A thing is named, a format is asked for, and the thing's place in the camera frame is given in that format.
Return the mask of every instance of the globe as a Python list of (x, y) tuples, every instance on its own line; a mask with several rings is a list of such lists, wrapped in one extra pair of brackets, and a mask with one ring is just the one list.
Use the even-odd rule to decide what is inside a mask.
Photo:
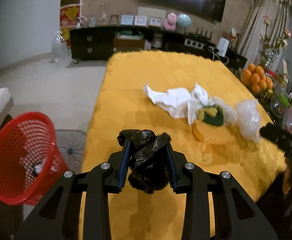
[(191, 25), (191, 19), (187, 14), (179, 14), (176, 21), (177, 25), (182, 28), (188, 28)]

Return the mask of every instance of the glass vase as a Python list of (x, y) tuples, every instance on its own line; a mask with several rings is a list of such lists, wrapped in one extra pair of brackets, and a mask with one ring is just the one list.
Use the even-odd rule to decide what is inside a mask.
[(270, 47), (267, 42), (260, 40), (255, 65), (262, 66), (265, 71), (271, 70), (273, 62), (279, 55), (279, 48)]

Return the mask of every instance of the photo frame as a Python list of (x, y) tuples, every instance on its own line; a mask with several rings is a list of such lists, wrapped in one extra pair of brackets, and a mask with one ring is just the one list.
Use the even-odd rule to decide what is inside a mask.
[(161, 18), (156, 18), (156, 17), (150, 18), (149, 26), (161, 27), (162, 26)]
[(133, 25), (134, 15), (122, 15), (120, 19), (121, 25)]
[(111, 14), (109, 24), (110, 25), (118, 25), (119, 22), (119, 15), (118, 14)]
[(145, 26), (147, 25), (147, 17), (146, 16), (141, 16), (141, 15), (136, 15), (135, 16), (135, 26)]

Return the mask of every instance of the orange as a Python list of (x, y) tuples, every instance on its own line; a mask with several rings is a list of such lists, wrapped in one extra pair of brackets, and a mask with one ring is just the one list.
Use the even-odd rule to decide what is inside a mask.
[(249, 69), (245, 69), (245, 71), (242, 74), (244, 79), (250, 79), (251, 78), (251, 72)]
[(251, 81), (254, 84), (258, 84), (260, 82), (260, 76), (257, 73), (251, 75)]
[(251, 87), (251, 90), (254, 93), (259, 93), (261, 91), (260, 86), (258, 84), (253, 84), (252, 87)]
[(260, 80), (265, 80), (266, 81), (266, 75), (265, 74), (260, 75)]
[(248, 65), (248, 69), (249, 69), (249, 71), (250, 71), (251, 73), (254, 73), (254, 72), (255, 72), (255, 68), (256, 68), (256, 66), (255, 66), (255, 64), (253, 64), (253, 63), (250, 63), (250, 64)]
[(260, 88), (261, 89), (266, 89), (267, 88), (267, 82), (266, 82), (266, 80), (261, 80), (260, 82), (259, 82), (259, 86), (260, 86)]
[(273, 81), (271, 79), (267, 79), (267, 88), (272, 89), (273, 88)]
[(264, 74), (265, 71), (264, 71), (263, 67), (258, 66), (258, 67), (256, 67), (255, 72), (256, 72), (259, 76), (262, 76), (262, 74)]
[(245, 78), (243, 75), (241, 77), (241, 82), (245, 85), (248, 86), (250, 84), (250, 78)]

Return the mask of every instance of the stuffed toy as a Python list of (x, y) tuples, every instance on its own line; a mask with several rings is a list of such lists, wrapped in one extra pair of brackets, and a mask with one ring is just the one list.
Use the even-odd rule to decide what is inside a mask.
[(164, 27), (167, 31), (174, 31), (176, 29), (176, 21), (177, 21), (177, 15), (174, 13), (170, 13), (167, 15), (167, 18), (165, 19)]

